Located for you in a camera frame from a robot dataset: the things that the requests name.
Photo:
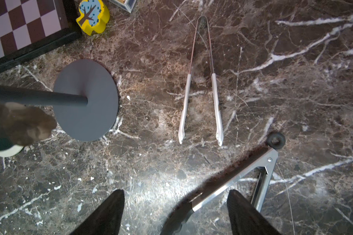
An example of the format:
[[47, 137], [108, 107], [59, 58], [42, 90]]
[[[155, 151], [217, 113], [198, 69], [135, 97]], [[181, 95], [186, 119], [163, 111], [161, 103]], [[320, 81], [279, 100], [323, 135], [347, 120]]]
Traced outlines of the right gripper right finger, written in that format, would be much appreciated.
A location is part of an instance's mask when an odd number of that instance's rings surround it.
[[229, 191], [227, 208], [233, 235], [280, 235], [239, 191]]

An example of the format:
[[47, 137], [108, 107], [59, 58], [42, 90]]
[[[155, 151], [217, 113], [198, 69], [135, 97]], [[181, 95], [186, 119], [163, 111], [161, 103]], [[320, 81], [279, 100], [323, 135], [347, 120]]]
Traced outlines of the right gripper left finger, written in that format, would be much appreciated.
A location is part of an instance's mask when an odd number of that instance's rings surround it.
[[124, 206], [124, 191], [115, 190], [71, 235], [118, 235]]

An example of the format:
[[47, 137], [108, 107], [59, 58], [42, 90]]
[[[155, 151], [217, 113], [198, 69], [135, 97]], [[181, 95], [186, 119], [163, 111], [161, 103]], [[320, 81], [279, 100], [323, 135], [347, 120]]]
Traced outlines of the dark grey utensil rack stand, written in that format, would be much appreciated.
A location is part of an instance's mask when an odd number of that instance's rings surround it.
[[70, 137], [83, 142], [104, 136], [119, 112], [114, 79], [101, 64], [90, 59], [67, 65], [51, 92], [0, 86], [0, 101], [52, 106], [60, 127]]

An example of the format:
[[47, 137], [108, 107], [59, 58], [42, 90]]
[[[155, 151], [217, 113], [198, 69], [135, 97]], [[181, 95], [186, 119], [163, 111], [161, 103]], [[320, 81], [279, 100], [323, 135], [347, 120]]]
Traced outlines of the white steel tongs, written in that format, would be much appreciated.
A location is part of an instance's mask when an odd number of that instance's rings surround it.
[[0, 151], [43, 141], [56, 127], [54, 117], [38, 107], [0, 103]]

